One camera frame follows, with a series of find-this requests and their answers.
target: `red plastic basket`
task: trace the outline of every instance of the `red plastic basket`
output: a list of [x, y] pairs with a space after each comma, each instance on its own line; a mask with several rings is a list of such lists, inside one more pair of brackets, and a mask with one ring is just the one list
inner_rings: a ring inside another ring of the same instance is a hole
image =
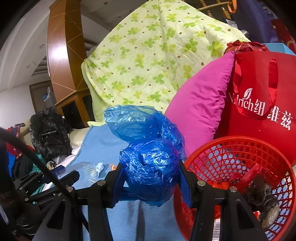
[[[256, 163], [262, 167], [260, 175], [274, 187], [273, 194], [279, 200], [279, 218], [266, 231], [269, 240], [278, 241], [295, 212], [294, 172], [279, 150], [251, 137], [222, 137], [198, 148], [184, 164], [199, 180], [229, 182], [235, 186]], [[178, 186], [174, 193], [174, 210], [179, 229], [189, 240], [194, 212], [183, 202]]]

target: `barcode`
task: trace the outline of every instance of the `barcode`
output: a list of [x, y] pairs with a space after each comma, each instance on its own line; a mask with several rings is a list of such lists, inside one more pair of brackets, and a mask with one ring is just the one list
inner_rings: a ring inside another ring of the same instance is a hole
[[212, 241], [219, 241], [219, 238], [220, 238], [220, 221], [221, 221], [221, 219], [218, 218], [214, 222], [214, 231], [213, 231]]

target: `magenta cushion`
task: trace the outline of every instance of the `magenta cushion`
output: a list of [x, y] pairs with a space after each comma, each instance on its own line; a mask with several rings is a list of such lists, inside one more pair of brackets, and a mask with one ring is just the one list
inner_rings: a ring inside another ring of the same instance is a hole
[[210, 62], [185, 82], [169, 104], [165, 116], [183, 134], [187, 157], [213, 139], [233, 66], [234, 52]]

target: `green floral blanket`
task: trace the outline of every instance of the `green floral blanket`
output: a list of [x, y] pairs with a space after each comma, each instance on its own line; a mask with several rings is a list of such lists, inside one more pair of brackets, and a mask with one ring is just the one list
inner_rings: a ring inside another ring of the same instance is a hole
[[223, 55], [226, 44], [249, 41], [238, 30], [181, 0], [150, 0], [119, 23], [82, 63], [94, 116], [118, 104], [165, 112], [187, 79]]

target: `black jacket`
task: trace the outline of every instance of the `black jacket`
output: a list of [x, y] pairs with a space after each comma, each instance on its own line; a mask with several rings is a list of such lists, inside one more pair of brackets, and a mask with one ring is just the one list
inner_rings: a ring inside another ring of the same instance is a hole
[[55, 107], [42, 110], [30, 118], [32, 144], [46, 162], [57, 156], [71, 155], [69, 132], [65, 119], [56, 113]]

